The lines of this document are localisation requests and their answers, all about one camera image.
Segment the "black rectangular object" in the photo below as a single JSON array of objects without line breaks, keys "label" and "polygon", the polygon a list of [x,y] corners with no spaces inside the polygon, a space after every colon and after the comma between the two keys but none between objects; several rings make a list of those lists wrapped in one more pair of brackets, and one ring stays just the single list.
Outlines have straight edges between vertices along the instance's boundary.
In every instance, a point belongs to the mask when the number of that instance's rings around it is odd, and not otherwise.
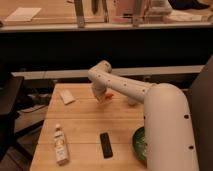
[{"label": "black rectangular object", "polygon": [[108,133],[100,134],[100,139],[101,139],[101,146],[102,146],[104,158],[112,157],[113,153],[112,153],[112,148],[111,148]]}]

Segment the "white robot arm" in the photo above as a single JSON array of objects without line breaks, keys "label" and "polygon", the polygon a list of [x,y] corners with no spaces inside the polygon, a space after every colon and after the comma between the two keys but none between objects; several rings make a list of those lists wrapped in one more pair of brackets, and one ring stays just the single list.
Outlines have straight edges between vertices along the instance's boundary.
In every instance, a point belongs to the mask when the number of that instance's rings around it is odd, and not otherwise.
[{"label": "white robot arm", "polygon": [[110,74],[101,61],[88,71],[95,97],[101,100],[107,87],[144,102],[145,140],[149,171],[199,171],[187,99],[171,84],[151,84]]}]

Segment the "small bottle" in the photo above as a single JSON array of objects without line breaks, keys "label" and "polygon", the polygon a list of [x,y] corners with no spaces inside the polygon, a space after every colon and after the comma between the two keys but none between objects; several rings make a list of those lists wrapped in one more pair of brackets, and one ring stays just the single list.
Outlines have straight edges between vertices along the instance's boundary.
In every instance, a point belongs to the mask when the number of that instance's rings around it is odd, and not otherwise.
[{"label": "small bottle", "polygon": [[59,165],[64,165],[68,163],[69,155],[66,140],[60,124],[56,124],[55,126],[54,141],[55,141],[55,154],[57,163]]}]

